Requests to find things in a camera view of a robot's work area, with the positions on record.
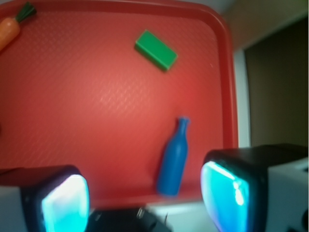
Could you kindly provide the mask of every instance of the green block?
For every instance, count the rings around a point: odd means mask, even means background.
[[[177,54],[149,31],[145,31],[135,43],[135,49],[164,71],[170,69]]]

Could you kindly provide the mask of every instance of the toy carrot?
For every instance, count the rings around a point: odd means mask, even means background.
[[[0,51],[19,34],[20,22],[36,12],[36,9],[27,2],[15,18],[6,18],[0,23]]]

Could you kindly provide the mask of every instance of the carrot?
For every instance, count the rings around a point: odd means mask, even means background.
[[[27,2],[15,18],[6,18],[0,23],[0,51],[19,34],[19,23],[35,13],[36,9]]]

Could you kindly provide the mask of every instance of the bottle neck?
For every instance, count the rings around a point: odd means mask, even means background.
[[[189,124],[189,119],[180,117],[179,118],[178,133],[179,134],[186,134],[188,124]]]

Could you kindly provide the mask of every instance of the toy bottle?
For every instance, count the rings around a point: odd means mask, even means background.
[[[189,122],[185,117],[179,118],[178,130],[167,145],[156,186],[160,194],[178,195],[188,155],[186,133]]]

